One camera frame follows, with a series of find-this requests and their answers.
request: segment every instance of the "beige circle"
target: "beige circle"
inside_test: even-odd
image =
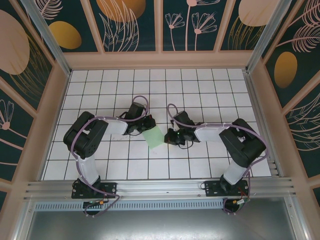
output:
[[[65,21],[55,21],[49,25],[56,42],[65,49],[80,47],[82,40],[80,33],[74,26]]]
[[[282,89],[288,87],[294,80],[298,68],[296,56],[288,51],[281,53],[275,63],[274,80]]]
[[[130,21],[129,16],[127,16],[128,14],[125,13],[123,3],[128,11],[129,9],[132,10],[136,19],[139,18],[146,9],[146,0],[96,0],[96,3],[104,15],[116,22]],[[119,11],[116,11],[117,8],[114,7],[113,4],[118,5]]]
[[[269,22],[279,0],[242,0],[239,5],[240,21],[250,27],[264,26]]]
[[[0,10],[0,69],[8,74],[21,74],[30,56],[28,36],[21,24]]]

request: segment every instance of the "flower illustration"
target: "flower illustration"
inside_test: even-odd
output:
[[[190,7],[195,7],[195,6],[199,6],[199,5],[211,5],[211,4],[217,4],[219,3],[220,0],[186,0],[186,3],[190,6]]]
[[[197,51],[197,38],[199,34],[211,33],[217,30],[217,25],[214,25],[216,22],[214,18],[215,13],[202,14],[199,19],[199,13],[192,14],[192,25],[195,33],[195,41],[194,41],[194,50]]]
[[[8,101],[8,103],[6,105],[6,103],[3,99],[0,100],[0,130],[5,130],[5,131],[9,130],[9,131],[13,132],[14,134],[26,139],[27,138],[26,136],[14,131],[10,128],[10,122],[11,122],[12,116],[14,114],[14,109],[15,109],[15,105],[11,101]],[[11,147],[14,147],[16,149],[19,149],[19,150],[24,149],[23,147],[18,146],[18,145],[11,143],[9,141],[6,141],[2,138],[0,138],[0,142],[7,144]],[[5,162],[0,162],[0,164],[16,165],[15,163],[11,164],[11,163],[5,163]]]
[[[8,130],[10,128],[14,108],[15,105],[12,102],[8,101],[6,106],[5,101],[3,99],[0,100],[0,129]]]
[[[174,38],[172,35],[172,29],[177,29],[177,28],[183,27],[185,25],[185,22],[183,21],[181,13],[179,13],[179,14],[174,13],[174,14],[172,14],[172,16],[170,13],[167,13],[165,15],[165,20],[170,28],[172,47],[173,47],[173,51],[175,51],[176,49],[175,49],[175,44],[174,44]]]

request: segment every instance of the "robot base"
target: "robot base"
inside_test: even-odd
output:
[[[110,194],[117,193],[116,182],[101,182],[100,177],[92,186],[106,193],[110,193]],[[89,186],[87,186],[78,178],[72,184],[71,198],[72,199],[103,199],[104,195],[102,193],[92,190]],[[115,196],[108,195],[107,198],[114,199]]]
[[[232,188],[228,193],[226,193],[220,185],[221,181],[205,181],[204,190],[205,195],[207,197],[228,197],[228,196],[241,196],[241,191],[239,188],[245,193],[249,194],[248,182],[246,180],[240,180],[234,188]]]

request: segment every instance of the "green sponge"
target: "green sponge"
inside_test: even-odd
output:
[[[165,136],[163,135],[158,126],[155,126],[150,130],[144,131],[142,135],[150,149],[153,149],[163,144],[165,140]]]

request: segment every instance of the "grid floor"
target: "grid floor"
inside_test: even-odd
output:
[[[150,113],[163,134],[170,122],[169,103],[185,109],[194,122],[243,118],[259,133],[241,69],[77,70],[71,75],[42,179],[77,179],[75,160],[62,141],[83,111],[117,117],[136,95],[149,99]],[[143,99],[137,102],[144,104]],[[103,180],[219,178],[232,161],[223,143],[195,143],[189,149],[164,143],[149,149],[142,135],[105,135],[95,158]],[[251,173],[271,176],[268,162],[256,164]]]

